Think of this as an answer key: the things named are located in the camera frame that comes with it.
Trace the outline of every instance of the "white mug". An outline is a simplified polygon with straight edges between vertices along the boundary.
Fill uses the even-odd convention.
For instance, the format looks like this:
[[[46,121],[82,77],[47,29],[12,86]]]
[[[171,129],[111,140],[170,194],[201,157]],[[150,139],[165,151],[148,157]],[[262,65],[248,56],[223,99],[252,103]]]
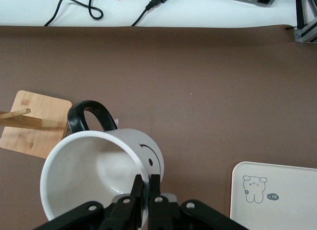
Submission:
[[[105,132],[90,131],[84,110],[91,111]],[[68,112],[73,134],[59,142],[43,166],[40,194],[44,212],[52,220],[88,201],[104,207],[116,195],[130,193],[137,174],[145,183],[164,173],[163,156],[157,144],[145,133],[117,129],[107,109],[95,101],[83,101]],[[142,226],[148,217],[147,204]]]

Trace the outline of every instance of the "cartoon character print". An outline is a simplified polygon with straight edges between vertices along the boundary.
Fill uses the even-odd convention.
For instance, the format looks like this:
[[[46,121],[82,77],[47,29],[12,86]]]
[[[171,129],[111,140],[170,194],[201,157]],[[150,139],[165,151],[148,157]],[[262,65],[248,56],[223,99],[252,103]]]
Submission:
[[[267,178],[243,176],[243,180],[243,188],[246,194],[246,200],[249,203],[262,203],[264,197],[263,192],[265,190]]]

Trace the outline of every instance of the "wooden coaster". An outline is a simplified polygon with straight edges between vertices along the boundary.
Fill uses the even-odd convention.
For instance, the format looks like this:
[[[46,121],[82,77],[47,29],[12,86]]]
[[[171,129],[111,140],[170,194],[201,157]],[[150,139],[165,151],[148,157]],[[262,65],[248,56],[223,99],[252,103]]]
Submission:
[[[0,138],[0,147],[47,158],[54,146],[65,136],[67,113],[71,106],[72,104],[68,100],[19,91],[11,112],[30,108],[31,113],[25,116],[52,121],[57,125],[37,130],[5,127]]]

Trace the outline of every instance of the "white table surface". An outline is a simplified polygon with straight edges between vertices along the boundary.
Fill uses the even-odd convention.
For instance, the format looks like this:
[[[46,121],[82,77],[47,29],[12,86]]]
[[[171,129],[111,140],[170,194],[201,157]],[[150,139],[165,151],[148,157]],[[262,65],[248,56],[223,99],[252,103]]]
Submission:
[[[58,1],[0,0],[0,25],[42,26],[54,14]],[[93,6],[105,14],[95,21],[86,8],[65,0],[51,26],[130,26],[149,1],[93,0]],[[239,28],[282,24],[297,24],[295,0],[275,0],[271,7],[234,0],[168,0],[147,12],[138,26]]]

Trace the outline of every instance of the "metal frame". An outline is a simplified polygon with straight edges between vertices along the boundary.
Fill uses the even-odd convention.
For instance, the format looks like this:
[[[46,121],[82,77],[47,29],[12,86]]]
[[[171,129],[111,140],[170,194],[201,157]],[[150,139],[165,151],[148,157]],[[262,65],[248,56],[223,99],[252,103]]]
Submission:
[[[306,0],[296,0],[297,29],[294,30],[295,41],[317,43],[317,17],[307,25],[305,24],[303,2],[306,3]]]

